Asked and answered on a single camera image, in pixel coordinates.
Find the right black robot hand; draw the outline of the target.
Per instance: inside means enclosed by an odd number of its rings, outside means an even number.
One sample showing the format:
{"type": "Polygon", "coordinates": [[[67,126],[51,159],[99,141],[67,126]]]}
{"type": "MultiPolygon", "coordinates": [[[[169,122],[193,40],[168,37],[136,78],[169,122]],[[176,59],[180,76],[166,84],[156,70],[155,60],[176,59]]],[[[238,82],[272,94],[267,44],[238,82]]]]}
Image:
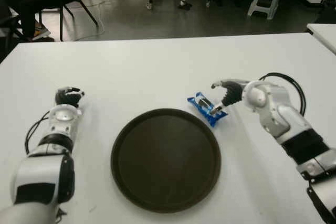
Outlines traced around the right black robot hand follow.
{"type": "Polygon", "coordinates": [[[226,94],[223,96],[221,102],[212,108],[210,114],[216,114],[223,108],[241,101],[243,89],[248,83],[249,81],[241,79],[224,79],[214,82],[211,85],[211,88],[215,89],[216,87],[222,87],[226,90],[226,94]]]}

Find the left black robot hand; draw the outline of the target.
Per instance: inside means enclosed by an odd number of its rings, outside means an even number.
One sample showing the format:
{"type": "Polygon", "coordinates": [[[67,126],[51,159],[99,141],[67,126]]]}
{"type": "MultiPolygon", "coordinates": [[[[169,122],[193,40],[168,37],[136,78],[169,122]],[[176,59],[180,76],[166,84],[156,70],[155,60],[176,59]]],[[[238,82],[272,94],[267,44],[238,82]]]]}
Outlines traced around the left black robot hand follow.
{"type": "Polygon", "coordinates": [[[55,94],[55,104],[67,104],[78,108],[79,101],[85,95],[85,92],[75,87],[59,88],[55,94]]]}

